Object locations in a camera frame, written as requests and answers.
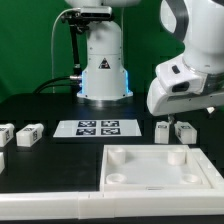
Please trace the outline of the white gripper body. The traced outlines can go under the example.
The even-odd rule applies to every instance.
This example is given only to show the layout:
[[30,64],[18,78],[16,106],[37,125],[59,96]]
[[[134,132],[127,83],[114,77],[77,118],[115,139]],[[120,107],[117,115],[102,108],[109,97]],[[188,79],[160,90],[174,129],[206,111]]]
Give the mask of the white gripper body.
[[156,67],[147,95],[153,116],[224,105],[224,73],[208,74],[189,67],[180,54]]

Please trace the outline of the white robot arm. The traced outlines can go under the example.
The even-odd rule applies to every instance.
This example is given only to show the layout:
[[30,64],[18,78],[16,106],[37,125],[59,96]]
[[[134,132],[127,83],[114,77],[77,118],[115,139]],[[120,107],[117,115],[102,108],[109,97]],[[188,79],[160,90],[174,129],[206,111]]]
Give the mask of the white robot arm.
[[[132,94],[121,64],[121,29],[114,7],[141,0],[65,0],[72,18],[87,27],[88,64],[78,96],[118,101]],[[154,116],[224,105],[224,0],[162,0],[164,29],[184,44],[184,52],[156,67],[147,107]]]

